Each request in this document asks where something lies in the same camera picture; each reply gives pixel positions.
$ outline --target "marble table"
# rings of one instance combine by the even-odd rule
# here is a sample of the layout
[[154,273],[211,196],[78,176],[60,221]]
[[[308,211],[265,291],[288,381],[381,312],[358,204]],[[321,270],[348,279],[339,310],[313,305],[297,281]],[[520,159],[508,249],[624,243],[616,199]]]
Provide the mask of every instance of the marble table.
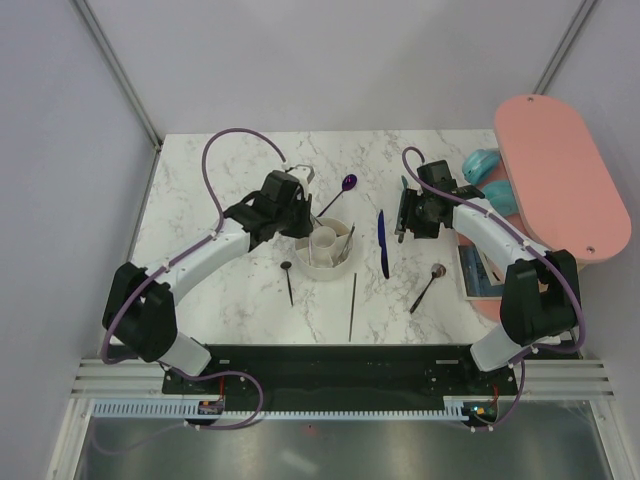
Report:
[[[271,242],[238,258],[194,288],[178,305],[179,328],[202,343],[347,344],[353,272],[358,273],[352,344],[471,343],[495,324],[462,298],[455,234],[398,244],[393,235],[405,174],[402,150],[415,145],[428,160],[446,159],[464,183],[460,166],[477,148],[496,147],[491,130],[269,133],[292,165],[313,165],[312,211],[318,213],[340,190],[348,173],[358,176],[325,214],[356,223],[360,249],[352,271],[323,283],[290,270],[295,305],[289,304],[283,260],[294,260],[293,239]],[[201,171],[210,135],[168,135],[153,179],[132,261],[145,265],[211,230],[217,220]],[[419,165],[413,158],[412,164]],[[261,187],[280,168],[276,154],[257,138],[232,134],[209,151],[209,174],[224,208]],[[384,210],[391,278],[380,268],[377,215]],[[431,286],[418,310],[409,307],[430,278],[435,262],[447,275]]]

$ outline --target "white cable tray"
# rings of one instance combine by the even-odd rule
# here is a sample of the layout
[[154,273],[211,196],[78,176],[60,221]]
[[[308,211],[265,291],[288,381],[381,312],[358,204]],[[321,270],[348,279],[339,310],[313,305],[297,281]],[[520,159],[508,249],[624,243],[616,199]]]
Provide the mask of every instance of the white cable tray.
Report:
[[[225,411],[222,416],[202,413],[198,400],[120,399],[95,401],[92,415],[96,418],[222,418],[242,419],[250,411]],[[358,411],[358,412],[262,412],[260,420],[468,420],[462,414],[462,402],[449,400],[444,410]]]

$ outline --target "book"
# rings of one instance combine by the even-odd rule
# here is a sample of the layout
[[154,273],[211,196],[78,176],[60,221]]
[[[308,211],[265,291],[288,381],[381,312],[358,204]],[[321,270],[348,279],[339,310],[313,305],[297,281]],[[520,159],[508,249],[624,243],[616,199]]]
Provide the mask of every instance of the book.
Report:
[[489,277],[489,283],[491,283],[491,285],[503,285],[504,282],[493,271],[493,264],[491,263],[491,260],[489,260],[489,257],[487,257],[487,255],[482,250],[476,249],[476,251],[478,252],[478,256],[482,261],[484,271],[487,272],[487,276]]
[[502,297],[503,284],[493,285],[475,245],[458,245],[462,293],[467,300],[495,300]]

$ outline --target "gray wall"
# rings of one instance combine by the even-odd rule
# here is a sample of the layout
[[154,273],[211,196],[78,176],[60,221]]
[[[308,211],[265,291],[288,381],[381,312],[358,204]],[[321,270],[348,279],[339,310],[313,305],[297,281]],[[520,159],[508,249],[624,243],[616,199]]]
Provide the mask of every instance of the gray wall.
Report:
[[89,0],[161,134],[491,128],[580,0]]
[[0,477],[37,479],[152,152],[68,1],[2,1],[0,58]]
[[601,2],[550,95],[585,118],[634,232],[613,260],[581,272],[590,352],[604,359],[640,452],[640,2]]

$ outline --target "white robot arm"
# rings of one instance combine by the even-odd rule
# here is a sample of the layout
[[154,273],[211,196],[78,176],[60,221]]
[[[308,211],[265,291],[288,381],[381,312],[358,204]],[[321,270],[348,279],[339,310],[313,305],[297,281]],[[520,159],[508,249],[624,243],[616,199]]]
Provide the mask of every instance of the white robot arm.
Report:
[[109,328],[132,292],[149,279],[151,272],[160,269],[162,273],[124,312],[114,334],[125,348],[147,362],[158,361],[188,375],[199,375],[211,355],[178,330],[176,305],[218,268],[270,240],[275,233],[293,238],[308,236],[313,231],[309,195],[313,177],[313,168],[307,165],[271,172],[260,191],[224,212],[219,232],[212,230],[173,255],[144,267],[122,265],[114,276],[103,326]]
[[[444,224],[471,240],[505,274],[501,323],[470,347],[469,363],[473,368],[480,372],[497,370],[532,344],[543,343],[576,325],[575,311],[563,287],[531,253],[551,262],[579,301],[577,266],[569,252],[549,252],[521,232],[519,237],[524,243],[516,241],[498,222],[514,230],[515,227],[493,211],[477,188],[458,187],[446,161],[423,165],[418,168],[418,175],[433,189],[462,198],[466,204],[454,203],[427,189],[421,195],[407,188],[400,202],[396,234],[402,238],[410,230],[416,238],[437,238],[440,225]],[[493,219],[474,205],[491,212]],[[545,285],[542,292],[540,284]]]

